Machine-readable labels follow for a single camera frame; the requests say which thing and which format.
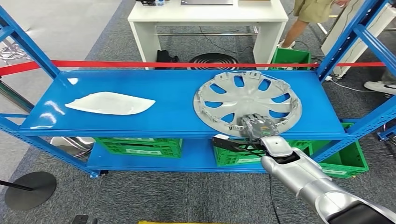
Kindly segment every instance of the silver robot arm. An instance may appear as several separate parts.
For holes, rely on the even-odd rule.
[[[262,166],[305,200],[326,224],[395,224],[396,214],[338,187],[319,164],[280,136],[260,138]]]

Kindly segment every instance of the green plastic crate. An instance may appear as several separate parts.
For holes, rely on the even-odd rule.
[[[105,147],[113,154],[127,154],[127,155],[143,155],[143,156],[161,156],[179,158],[182,155],[182,139],[173,139],[170,144],[165,145],[164,142],[157,144],[156,142],[139,142],[135,140],[97,140],[97,143]]]
[[[304,150],[311,145],[312,141],[310,141],[310,140],[287,140],[287,142],[289,143],[289,145],[291,147],[296,147],[301,150]]]
[[[177,146],[180,139],[142,139],[142,138],[95,138],[100,142],[136,143],[142,145]]]
[[[311,53],[303,50],[277,48],[271,61],[275,63],[311,63]],[[284,68],[271,67],[270,70],[285,70]],[[308,70],[307,67],[294,68],[294,70]]]
[[[353,124],[343,123],[342,125],[344,128],[348,128]],[[327,140],[313,141],[310,155],[321,149],[328,142]],[[338,178],[350,178],[368,171],[368,165],[358,141],[325,159],[319,165],[327,175]]]
[[[288,140],[288,143],[292,147],[297,147],[301,150],[305,150],[308,146],[311,145],[311,141],[308,140]],[[218,167],[260,162],[260,157],[254,154],[252,155],[248,152],[236,153],[220,147],[213,147],[213,150],[216,158],[216,164]],[[263,152],[260,150],[255,150],[253,152],[263,154]]]

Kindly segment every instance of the white sneaker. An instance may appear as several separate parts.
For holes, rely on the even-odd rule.
[[[366,82],[364,87],[368,88],[369,90],[396,95],[396,85],[387,85],[383,82]]]
[[[293,42],[291,43],[290,46],[288,46],[288,47],[286,47],[286,48],[283,48],[283,47],[282,47],[283,42],[284,42],[284,40],[281,41],[281,42],[278,44],[278,48],[282,48],[282,49],[293,49],[294,45],[296,45],[296,42],[293,41]]]

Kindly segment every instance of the white table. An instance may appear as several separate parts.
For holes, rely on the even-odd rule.
[[[155,62],[161,50],[156,26],[256,26],[255,62],[270,63],[287,20],[279,0],[234,0],[233,6],[181,6],[180,0],[170,0],[157,7],[137,2],[128,16],[144,62]]]

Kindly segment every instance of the red barrier rope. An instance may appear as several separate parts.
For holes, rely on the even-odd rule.
[[[108,62],[108,61],[64,61],[53,60],[57,67],[78,67],[78,68],[217,68],[217,67],[235,67],[251,68],[251,67],[318,67],[319,64],[252,64],[252,63],[238,63],[238,64],[222,64],[222,63],[158,63],[158,62]],[[339,63],[339,67],[383,67],[382,62],[362,62],[362,63]],[[14,74],[23,71],[38,69],[40,66],[36,62],[26,62],[17,65],[11,65],[0,68],[0,76]]]

